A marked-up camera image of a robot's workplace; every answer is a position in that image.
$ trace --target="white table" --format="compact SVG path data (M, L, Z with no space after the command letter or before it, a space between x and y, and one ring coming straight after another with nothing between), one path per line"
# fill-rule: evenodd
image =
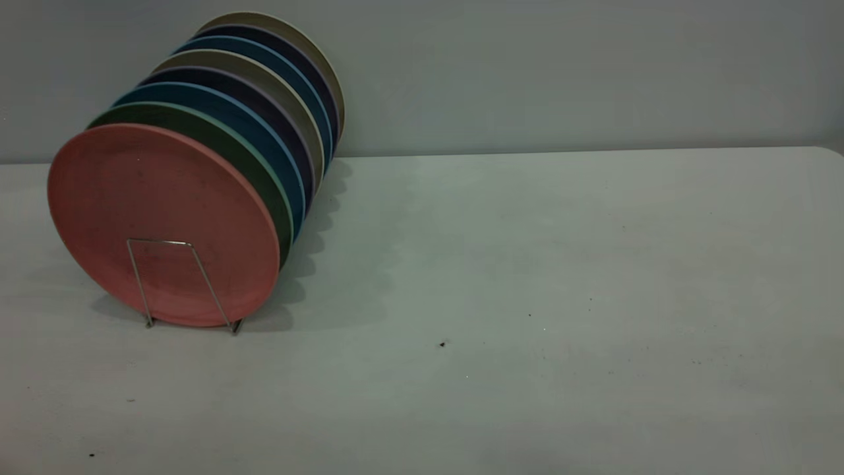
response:
M3 475L844 472L831 151L337 160L237 337L144 329L46 174L0 167Z

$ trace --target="wall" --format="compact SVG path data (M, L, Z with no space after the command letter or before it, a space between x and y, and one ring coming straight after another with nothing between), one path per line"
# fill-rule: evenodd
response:
M287 19L333 61L341 156L808 144L844 128L839 0L11 0L0 161L49 161L235 9Z

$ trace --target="pink plate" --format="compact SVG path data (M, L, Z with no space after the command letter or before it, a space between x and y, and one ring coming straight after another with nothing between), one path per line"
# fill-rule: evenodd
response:
M232 323L258 309L278 278L279 241L255 189L205 145L170 130L116 123L82 132L56 155L47 198L70 254L138 312L129 238L191 243ZM132 246L154 318L225 325L189 247Z

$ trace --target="plate stand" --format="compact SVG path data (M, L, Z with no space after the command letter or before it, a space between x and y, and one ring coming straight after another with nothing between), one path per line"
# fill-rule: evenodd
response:
M146 315L144 315L147 319L147 328L152 328L155 325L155 318L153 317L152 313L149 311L149 304L147 303L147 296L146 293L143 291L143 283L141 282L141 274L138 272L138 263L135 261L135 253L132 251L132 244L133 243L155 243L155 244L167 244L170 246L187 246L193 252L193 257L197 260L197 265L199 266L199 271L203 273L203 278L205 279L205 283L208 284L208 289L211 291L211 297L214 298L214 303L217 304L217 309L219 309L219 314L222 315L223 321L225 322L226 328L229 329L232 335L237 335L241 331L241 324L243 320L238 320L234 324L229 321L229 317L226 316L225 311L223 310L223 306L220 305L219 299L217 298L217 292L214 291L214 286L211 285L211 281L208 279L208 273L205 272L205 266L201 259L199 259L199 253L197 252L196 248L193 247L191 243L185 243L184 241L164 241L160 239L140 239L135 237L130 237L126 240L126 246L129 248L129 257L132 259L132 268L135 270L135 277L138 279L138 290L141 291L141 299L143 300L143 309L146 311Z

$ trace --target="stack of plates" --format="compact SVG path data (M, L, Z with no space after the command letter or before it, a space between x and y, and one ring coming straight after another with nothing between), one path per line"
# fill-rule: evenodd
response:
M180 325L233 323L273 290L344 117L337 76L307 36L226 14L62 147L53 221L127 305Z

